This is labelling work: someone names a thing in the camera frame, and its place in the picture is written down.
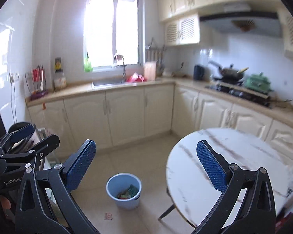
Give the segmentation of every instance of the lattice cabinet door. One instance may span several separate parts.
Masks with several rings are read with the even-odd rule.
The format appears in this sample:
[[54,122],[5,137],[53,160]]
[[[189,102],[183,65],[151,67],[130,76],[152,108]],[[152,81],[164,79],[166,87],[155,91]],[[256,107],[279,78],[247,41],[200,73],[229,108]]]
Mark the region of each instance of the lattice cabinet door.
[[192,15],[180,19],[180,44],[200,42],[199,16]]
[[179,21],[173,21],[165,24],[165,44],[175,46],[180,42]]
[[293,17],[287,9],[279,11],[279,19],[282,24],[285,56],[293,59]]

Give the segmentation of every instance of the marble tabletop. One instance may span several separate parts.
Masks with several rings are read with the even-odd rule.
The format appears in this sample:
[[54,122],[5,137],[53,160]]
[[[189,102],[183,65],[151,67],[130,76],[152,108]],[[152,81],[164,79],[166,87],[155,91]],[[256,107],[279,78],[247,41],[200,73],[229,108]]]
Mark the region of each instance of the marble tabletop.
[[[212,185],[196,153],[197,143],[206,140],[227,162],[242,169],[267,169],[271,181],[276,213],[282,209],[288,191],[289,172],[278,153],[259,138],[232,129],[207,129],[193,132],[181,139],[172,149],[166,165],[166,181],[177,210],[193,225],[198,226],[213,208],[221,192]],[[226,221],[233,223],[246,189]]]

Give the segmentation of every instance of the countertop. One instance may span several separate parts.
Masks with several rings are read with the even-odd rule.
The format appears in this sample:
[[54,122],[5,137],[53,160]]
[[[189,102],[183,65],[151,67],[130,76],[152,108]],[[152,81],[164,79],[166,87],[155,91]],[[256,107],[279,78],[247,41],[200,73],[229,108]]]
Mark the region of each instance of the countertop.
[[230,94],[208,89],[206,88],[206,86],[209,85],[209,82],[194,81],[191,79],[158,78],[155,81],[150,81],[150,82],[122,83],[122,84],[110,84],[110,85],[102,85],[102,86],[94,86],[92,83],[85,83],[78,86],[69,86],[66,89],[63,89],[58,92],[49,93],[47,96],[37,100],[30,101],[29,99],[27,99],[26,103],[27,103],[27,106],[30,107],[34,105],[40,105],[42,103],[54,102],[58,100],[68,99],[68,98],[75,98],[75,97],[85,96],[85,95],[93,94],[93,93],[122,90],[125,88],[161,85],[161,84],[175,84],[176,86],[182,86],[189,89],[204,92],[209,95],[221,98],[223,100],[226,100],[234,104],[238,104],[243,107],[249,108],[256,112],[262,113],[266,116],[269,116],[293,128],[293,111],[291,109],[288,109],[288,108],[284,109],[280,107],[274,107],[274,108],[263,107],[261,105],[250,102],[248,100],[244,100],[244,99],[232,96]]

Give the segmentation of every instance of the tiled floor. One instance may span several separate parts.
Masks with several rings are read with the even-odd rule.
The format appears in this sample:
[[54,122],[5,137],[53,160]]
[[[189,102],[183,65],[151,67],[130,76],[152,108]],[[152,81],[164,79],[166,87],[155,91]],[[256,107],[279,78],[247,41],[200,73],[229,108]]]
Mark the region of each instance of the tiled floor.
[[[101,234],[187,234],[193,228],[171,212],[157,218],[172,201],[166,194],[165,167],[178,139],[172,135],[95,157],[79,188],[72,193],[76,202]],[[119,209],[107,195],[105,185],[117,173],[132,173],[142,181],[140,205],[132,211]],[[104,220],[112,213],[112,220]]]

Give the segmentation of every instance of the small sticker on floor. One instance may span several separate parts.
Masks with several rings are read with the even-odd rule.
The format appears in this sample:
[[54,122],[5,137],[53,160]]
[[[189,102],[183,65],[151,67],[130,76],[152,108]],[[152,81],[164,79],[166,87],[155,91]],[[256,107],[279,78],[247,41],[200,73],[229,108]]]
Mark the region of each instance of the small sticker on floor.
[[105,213],[104,214],[104,220],[112,220],[113,217],[112,217],[112,213]]

